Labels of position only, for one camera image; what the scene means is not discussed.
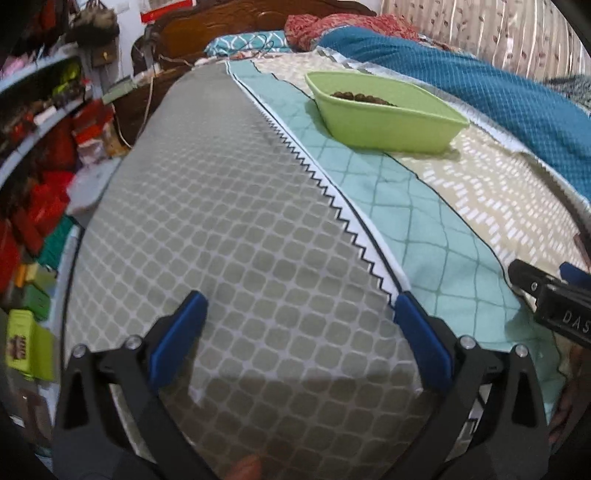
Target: green plastic tub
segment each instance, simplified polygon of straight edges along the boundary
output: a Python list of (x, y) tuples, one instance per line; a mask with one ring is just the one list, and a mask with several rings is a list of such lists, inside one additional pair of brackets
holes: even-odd
[[(309, 72), (306, 82), (330, 133), (350, 147), (440, 153), (469, 125), (441, 99), (400, 80), (357, 72)], [(330, 96), (335, 92), (373, 95), (396, 106)]]

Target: teal patterned pillow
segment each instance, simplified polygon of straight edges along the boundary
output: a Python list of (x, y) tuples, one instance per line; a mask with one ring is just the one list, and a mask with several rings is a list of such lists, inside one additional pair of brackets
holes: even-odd
[(261, 50), (263, 52), (292, 51), (283, 30), (240, 33), (214, 38), (205, 47), (208, 57), (229, 57), (239, 51)]

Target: blue blanket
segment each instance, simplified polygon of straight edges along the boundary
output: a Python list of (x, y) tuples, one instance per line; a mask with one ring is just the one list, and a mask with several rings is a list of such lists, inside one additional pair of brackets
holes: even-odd
[(455, 95), (512, 132), (580, 194), (591, 198), (591, 120), (559, 94), (480, 60), (364, 28), (334, 30), (320, 46)]

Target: human hand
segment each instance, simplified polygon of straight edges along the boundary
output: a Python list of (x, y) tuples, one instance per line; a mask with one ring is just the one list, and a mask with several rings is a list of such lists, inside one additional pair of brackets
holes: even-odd
[(261, 475), (261, 459), (257, 455), (249, 455), (234, 465), (225, 480), (261, 480)]

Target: red patterned cloth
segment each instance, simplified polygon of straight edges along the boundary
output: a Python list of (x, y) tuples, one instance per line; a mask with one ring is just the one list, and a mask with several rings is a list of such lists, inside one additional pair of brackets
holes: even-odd
[(294, 50), (310, 51), (320, 37), (337, 27), (354, 26), (373, 30), (387, 37), (418, 40), (414, 27), (402, 16), (394, 14), (366, 17), (356, 14), (334, 14), (318, 18), (314, 15), (290, 15), (285, 23), (285, 37)]

